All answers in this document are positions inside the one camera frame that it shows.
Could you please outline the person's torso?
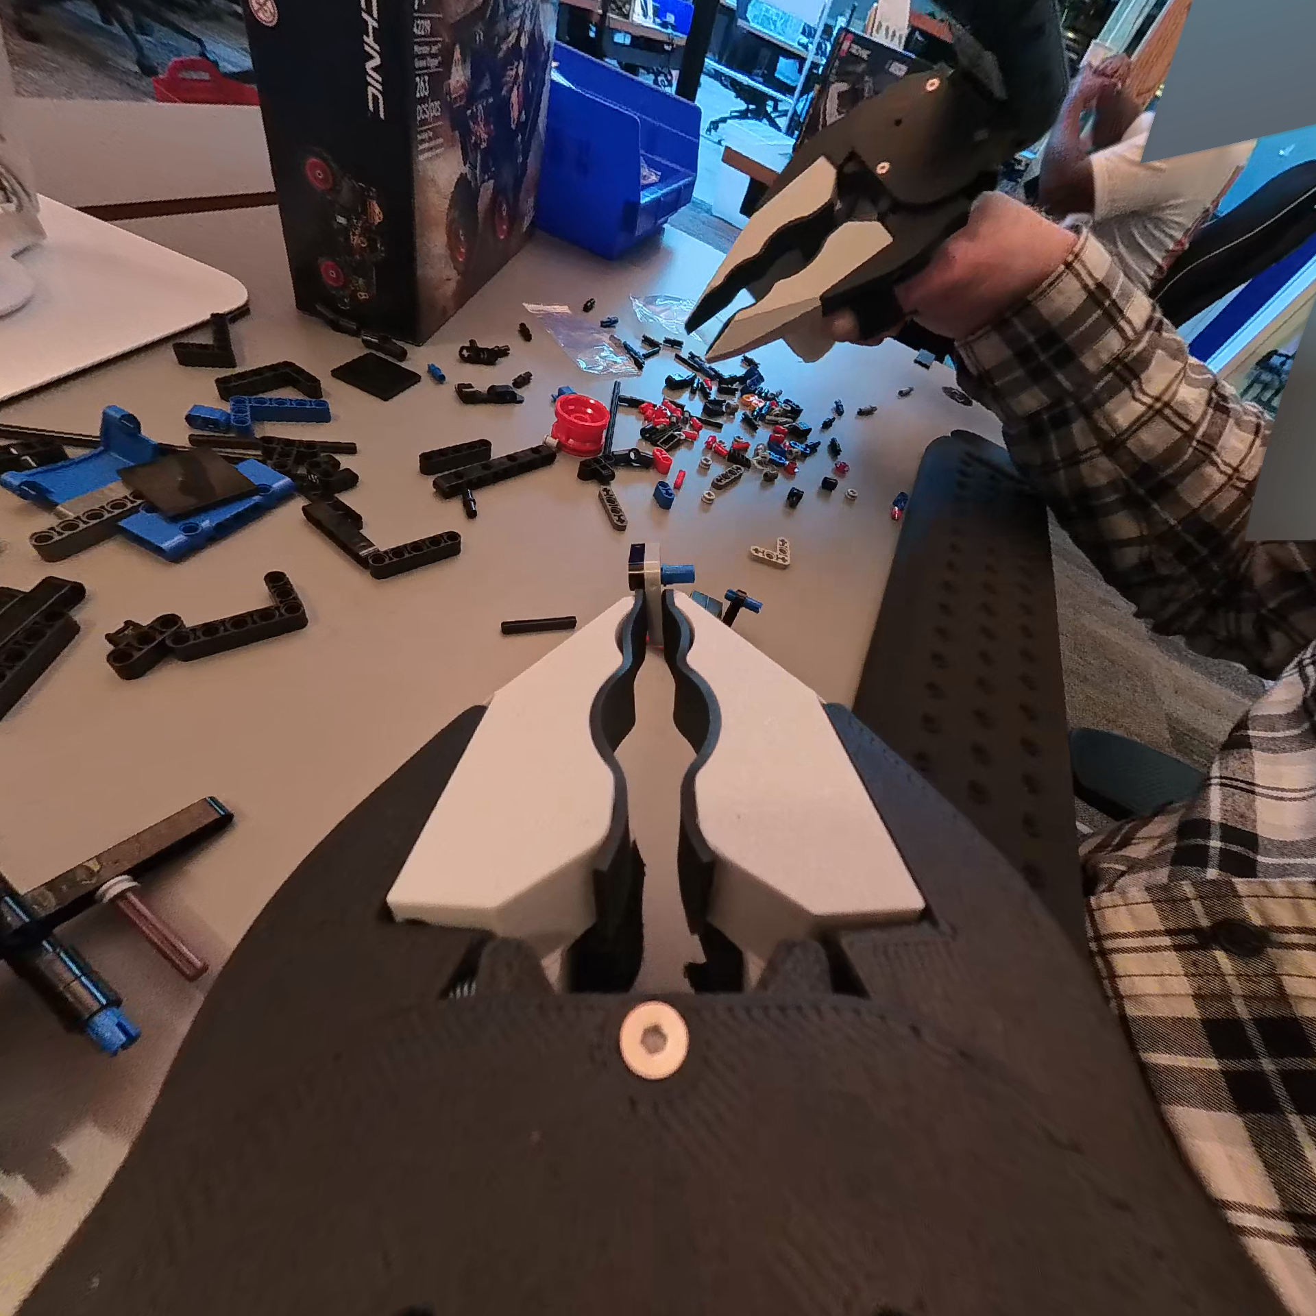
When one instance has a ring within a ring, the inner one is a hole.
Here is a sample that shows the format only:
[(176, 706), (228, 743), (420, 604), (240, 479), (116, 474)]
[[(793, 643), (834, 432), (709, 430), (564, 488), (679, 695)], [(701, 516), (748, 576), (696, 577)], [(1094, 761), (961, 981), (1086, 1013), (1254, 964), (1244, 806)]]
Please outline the person's torso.
[(1097, 977), (1177, 1151), (1313, 1314), (1313, 648), (1182, 804), (1083, 847)]

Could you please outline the grey desk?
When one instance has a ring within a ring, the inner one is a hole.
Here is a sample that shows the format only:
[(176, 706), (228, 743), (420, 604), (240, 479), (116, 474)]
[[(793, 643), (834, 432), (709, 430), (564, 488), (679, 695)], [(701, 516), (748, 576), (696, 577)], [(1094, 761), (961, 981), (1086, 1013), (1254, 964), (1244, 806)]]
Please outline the grey desk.
[[(293, 306), (286, 244), (273, 206), (173, 214), (163, 201), (113, 211), (115, 226), (234, 276), (249, 294), (239, 323), (240, 363), (292, 360), (323, 381), (328, 427), (286, 435), (354, 441), (361, 485), (348, 502), (384, 548), (461, 532), (452, 563), (394, 582), (372, 582), (289, 505), (187, 565), (163, 565), (118, 540), (47, 568), (27, 544), (40, 511), (4, 496), (4, 584), (49, 571), (88, 587), (80, 637), (32, 695), (4, 720), (4, 872), (19, 889), (118, 844), (201, 797), (217, 797), (235, 825), (184, 866), (149, 883), (152, 905), (220, 969), (296, 866), (376, 786), (453, 717), (483, 703), (547, 654), (561, 637), (502, 637), (503, 620), (575, 615), (589, 623), (625, 587), (627, 546), (569, 464), (480, 497), (478, 521), (436, 499), (417, 471), (420, 452), (489, 438), (497, 454), (549, 432), (549, 396), (585, 375), (536, 330), (511, 378), (533, 372), (521, 407), (461, 407), (428, 378), (392, 402), (337, 385), (331, 370), (361, 353)], [(444, 330), (412, 352), (456, 381), (456, 345), (516, 339), (525, 303), (594, 298), (632, 319), (632, 295), (694, 298), (721, 253), (672, 229), (622, 262), (535, 236)], [(212, 375), (176, 366), (171, 349), (127, 356), (8, 405), (18, 424), (90, 433), (107, 405), (124, 407), (159, 441), (179, 443), (192, 405), (215, 400)], [(658, 540), (665, 560), (693, 563), (701, 590), (745, 588), (763, 616), (738, 631), (823, 698), (851, 704), (875, 629), (897, 530), (889, 508), (911, 490), (923, 455), (879, 458), (854, 504), (813, 502), (793, 516), (763, 496), (738, 496), (705, 513), (682, 504), (666, 516), (654, 480), (625, 472), (632, 535)], [(749, 548), (792, 543), (793, 563), (757, 565)], [(196, 665), (163, 665), (141, 682), (116, 679), (104, 634), (124, 620), (182, 615), (210, 621), (254, 609), (267, 571), (287, 571), (307, 602), (306, 632)], [(649, 864), (649, 952), (641, 983), (676, 988), (687, 952), (676, 891), (679, 767), (687, 746), (658, 718), (669, 714), (666, 671), (641, 674), (644, 721), (622, 748), (636, 839)], [(104, 1193), (137, 1138), (204, 992), (188, 986), (115, 911), (80, 917), (71, 941), (124, 996), (143, 1039), (123, 1058), (98, 1055), (4, 971), (4, 1290), (41, 1273)]]

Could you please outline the large clear plastic bag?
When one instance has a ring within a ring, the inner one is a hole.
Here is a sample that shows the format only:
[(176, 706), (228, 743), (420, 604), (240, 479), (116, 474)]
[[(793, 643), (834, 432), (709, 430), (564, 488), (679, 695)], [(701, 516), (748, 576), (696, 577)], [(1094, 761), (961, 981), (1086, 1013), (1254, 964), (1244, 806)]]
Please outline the large clear plastic bag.
[(589, 375), (635, 378), (643, 374), (630, 353), (596, 319), (568, 305), (525, 303), (531, 328), (546, 331), (580, 370)]

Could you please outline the background toy set box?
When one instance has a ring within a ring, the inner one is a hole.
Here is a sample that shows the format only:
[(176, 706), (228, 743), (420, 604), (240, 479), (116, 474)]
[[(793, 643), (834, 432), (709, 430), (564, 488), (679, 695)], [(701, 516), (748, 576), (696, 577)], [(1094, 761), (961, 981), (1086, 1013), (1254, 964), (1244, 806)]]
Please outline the background toy set box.
[(909, 74), (929, 73), (933, 65), (876, 38), (845, 29), (818, 78), (803, 115), (795, 146), (840, 121), (850, 110), (879, 96)]

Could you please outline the black connector cluster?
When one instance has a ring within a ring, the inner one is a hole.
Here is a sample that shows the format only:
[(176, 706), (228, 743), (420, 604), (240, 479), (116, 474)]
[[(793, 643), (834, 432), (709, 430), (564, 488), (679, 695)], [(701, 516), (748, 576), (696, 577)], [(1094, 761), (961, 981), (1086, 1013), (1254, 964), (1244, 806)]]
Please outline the black connector cluster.
[(342, 464), (328, 444), (309, 439), (264, 439), (257, 460), (292, 482), (306, 501), (329, 501), (359, 485), (356, 471)]

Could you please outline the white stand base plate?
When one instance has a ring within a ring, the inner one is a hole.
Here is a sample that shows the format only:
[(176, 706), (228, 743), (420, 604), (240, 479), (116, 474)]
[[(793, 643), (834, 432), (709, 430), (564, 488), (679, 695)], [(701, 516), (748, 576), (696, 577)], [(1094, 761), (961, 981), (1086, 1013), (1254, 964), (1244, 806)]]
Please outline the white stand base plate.
[(2, 54), (2, 402), (243, 311), (234, 276), (44, 200)]

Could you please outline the blue plastic storage bin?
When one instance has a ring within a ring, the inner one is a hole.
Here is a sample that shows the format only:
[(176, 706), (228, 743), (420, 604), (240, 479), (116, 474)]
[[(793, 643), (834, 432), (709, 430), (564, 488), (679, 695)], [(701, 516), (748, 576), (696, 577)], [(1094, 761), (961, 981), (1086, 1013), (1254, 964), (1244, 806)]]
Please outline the blue plastic storage bin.
[(557, 45), (538, 228), (602, 259), (625, 256), (691, 204), (701, 137), (696, 104)]

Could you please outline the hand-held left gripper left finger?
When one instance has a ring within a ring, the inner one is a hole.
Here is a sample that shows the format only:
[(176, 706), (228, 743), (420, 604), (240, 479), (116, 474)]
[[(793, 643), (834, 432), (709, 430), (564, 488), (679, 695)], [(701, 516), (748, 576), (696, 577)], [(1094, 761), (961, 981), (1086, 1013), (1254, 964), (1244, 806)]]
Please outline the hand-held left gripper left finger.
[(397, 922), (561, 952), (574, 992), (635, 986), (644, 864), (616, 751), (643, 663), (632, 596), (494, 695), (389, 891)]

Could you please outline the red wheel rim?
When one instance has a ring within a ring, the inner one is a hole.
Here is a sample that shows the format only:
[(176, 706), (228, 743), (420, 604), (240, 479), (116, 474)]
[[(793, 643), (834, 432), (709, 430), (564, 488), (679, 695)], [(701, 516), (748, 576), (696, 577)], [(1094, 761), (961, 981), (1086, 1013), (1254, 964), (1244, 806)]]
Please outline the red wheel rim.
[(611, 416), (610, 405), (577, 392), (563, 392), (553, 400), (550, 438), (557, 449), (569, 457), (580, 460), (600, 457)]

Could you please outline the pile of small pins connectors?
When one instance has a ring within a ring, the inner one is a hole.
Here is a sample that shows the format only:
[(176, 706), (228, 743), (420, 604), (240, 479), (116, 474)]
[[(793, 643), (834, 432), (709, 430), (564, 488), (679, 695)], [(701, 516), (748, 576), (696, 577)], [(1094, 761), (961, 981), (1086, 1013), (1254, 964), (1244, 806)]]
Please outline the pile of small pins connectors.
[(647, 474), (674, 486), (672, 508), (757, 494), (793, 516), (854, 502), (875, 461), (898, 460), (906, 443), (920, 455), (937, 424), (954, 430), (973, 405), (948, 366), (897, 347), (840, 367), (773, 364), (765, 350), (715, 367), (690, 352), (652, 397), (622, 392), (619, 411), (618, 450), (654, 454)]

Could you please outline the dark office chair seat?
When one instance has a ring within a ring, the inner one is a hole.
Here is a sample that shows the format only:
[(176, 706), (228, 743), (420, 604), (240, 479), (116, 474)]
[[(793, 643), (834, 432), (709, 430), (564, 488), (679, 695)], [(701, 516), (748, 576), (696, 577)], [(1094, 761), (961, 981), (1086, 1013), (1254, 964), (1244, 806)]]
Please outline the dark office chair seat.
[(1205, 775), (1141, 742), (1099, 729), (1067, 737), (1075, 797), (1114, 822), (1155, 815), (1189, 801)]

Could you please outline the person's right hand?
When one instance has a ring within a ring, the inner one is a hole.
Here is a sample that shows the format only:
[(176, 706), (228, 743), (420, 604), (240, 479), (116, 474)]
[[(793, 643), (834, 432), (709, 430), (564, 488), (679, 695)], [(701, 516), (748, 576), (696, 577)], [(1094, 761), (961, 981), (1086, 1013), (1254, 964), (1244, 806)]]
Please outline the person's right hand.
[(900, 314), (881, 333), (865, 334), (854, 311), (828, 320), (839, 342), (875, 347), (907, 325), (964, 342), (1023, 306), (1070, 258), (1080, 236), (1008, 195), (976, 200), (967, 223), (893, 295)]

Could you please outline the black office chair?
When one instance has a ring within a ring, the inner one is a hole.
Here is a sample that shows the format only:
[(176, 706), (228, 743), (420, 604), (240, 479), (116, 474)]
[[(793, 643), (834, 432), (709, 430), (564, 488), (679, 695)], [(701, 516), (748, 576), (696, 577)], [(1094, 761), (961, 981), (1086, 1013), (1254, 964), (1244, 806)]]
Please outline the black office chair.
[(1149, 295), (1182, 327), (1293, 256), (1313, 233), (1315, 162), (1307, 161), (1204, 225)]

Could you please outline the small black blue brick assembly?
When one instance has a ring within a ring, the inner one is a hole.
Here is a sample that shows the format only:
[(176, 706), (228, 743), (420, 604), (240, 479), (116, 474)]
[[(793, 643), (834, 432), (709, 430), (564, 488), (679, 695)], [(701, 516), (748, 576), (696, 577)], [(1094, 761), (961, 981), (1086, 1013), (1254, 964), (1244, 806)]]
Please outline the small black blue brick assembly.
[[(668, 593), (677, 590), (677, 587), (693, 587), (698, 580), (698, 573), (691, 565), (668, 565), (663, 562), (663, 601)], [(723, 602), (710, 598), (701, 591), (691, 593), (691, 601), (704, 609), (707, 613), (713, 615), (723, 624), (732, 627), (735, 626), (737, 618), (741, 613), (759, 615), (763, 610), (763, 604), (751, 598), (745, 590), (730, 590), (726, 595)], [(647, 648), (663, 651), (665, 649), (665, 623), (662, 623), (662, 629), (654, 634), (649, 631), (649, 615), (644, 604), (644, 620), (647, 624)]]

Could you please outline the black toy set box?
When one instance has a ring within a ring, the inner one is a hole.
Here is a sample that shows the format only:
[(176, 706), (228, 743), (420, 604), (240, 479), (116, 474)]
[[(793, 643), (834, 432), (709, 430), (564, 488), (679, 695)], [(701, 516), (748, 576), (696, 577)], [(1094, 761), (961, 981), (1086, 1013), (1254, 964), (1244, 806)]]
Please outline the black toy set box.
[(296, 306), (423, 345), (517, 256), (546, 153), (539, 2), (251, 2)]

